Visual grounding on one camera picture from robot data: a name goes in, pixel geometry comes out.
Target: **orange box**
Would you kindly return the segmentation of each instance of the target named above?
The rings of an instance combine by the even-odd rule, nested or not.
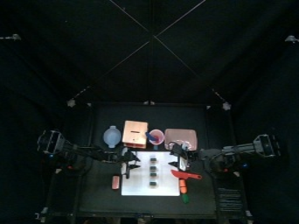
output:
[[[147,125],[147,122],[126,121],[123,132],[124,146],[139,149],[146,148]]]

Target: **table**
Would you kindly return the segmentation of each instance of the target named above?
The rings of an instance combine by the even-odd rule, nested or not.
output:
[[[111,151],[103,140],[103,134],[111,125],[123,131],[126,120],[148,122],[148,129],[195,130],[199,149],[220,149],[235,142],[230,112],[220,105],[143,105],[127,103],[92,103],[92,106],[75,108],[65,120],[63,134],[78,145],[95,144]],[[203,178],[188,179],[190,203],[174,196],[122,196],[122,191],[112,191],[111,180],[119,174],[120,164],[104,164],[87,159],[87,169],[78,175],[61,171],[53,174],[47,207],[49,216],[69,216],[76,222],[79,216],[107,217],[155,217],[219,219],[243,218],[246,209],[242,179],[218,181],[204,171],[204,163],[194,162],[194,171]],[[242,208],[234,213],[220,209],[220,191],[238,189]]]

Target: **light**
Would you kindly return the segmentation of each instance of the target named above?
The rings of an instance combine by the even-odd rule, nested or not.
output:
[[[295,36],[290,35],[290,36],[286,38],[284,41],[286,41],[286,42],[294,42],[294,43],[295,43],[295,41],[299,42],[299,39],[295,38]]]

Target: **black wall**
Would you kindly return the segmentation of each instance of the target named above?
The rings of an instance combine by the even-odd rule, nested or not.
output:
[[[232,109],[238,142],[274,134],[282,157],[252,160],[246,173],[247,199],[262,223],[298,223],[299,45],[290,44]]]

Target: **black enclosure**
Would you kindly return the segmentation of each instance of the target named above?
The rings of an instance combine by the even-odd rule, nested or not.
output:
[[[138,119],[95,106],[112,103],[139,105],[152,123],[159,113],[170,123],[182,114],[164,105],[202,107],[199,115],[218,108],[215,127],[230,113],[230,131],[211,133],[207,117],[188,115],[208,133],[202,148],[275,135],[282,156],[248,160],[247,208],[258,223],[299,223],[298,9],[296,0],[1,1],[0,222],[35,223],[47,203],[53,170],[39,135],[59,129],[78,144],[103,144],[110,117]]]

